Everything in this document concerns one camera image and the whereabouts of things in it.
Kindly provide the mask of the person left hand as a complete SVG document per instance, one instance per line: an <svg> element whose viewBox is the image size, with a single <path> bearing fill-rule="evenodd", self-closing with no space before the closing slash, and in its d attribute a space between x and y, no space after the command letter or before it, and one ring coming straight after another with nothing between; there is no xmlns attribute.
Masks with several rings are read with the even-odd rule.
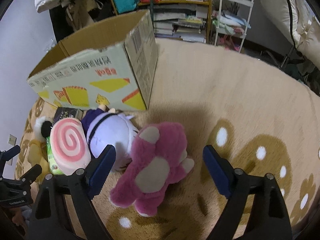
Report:
<svg viewBox="0 0 320 240"><path fill-rule="evenodd" d="M17 226L22 226L23 228L27 228L27 224L25 223L24 217L22 216L22 210L20 207L16 207L11 209L13 214L12 222Z"/></svg>

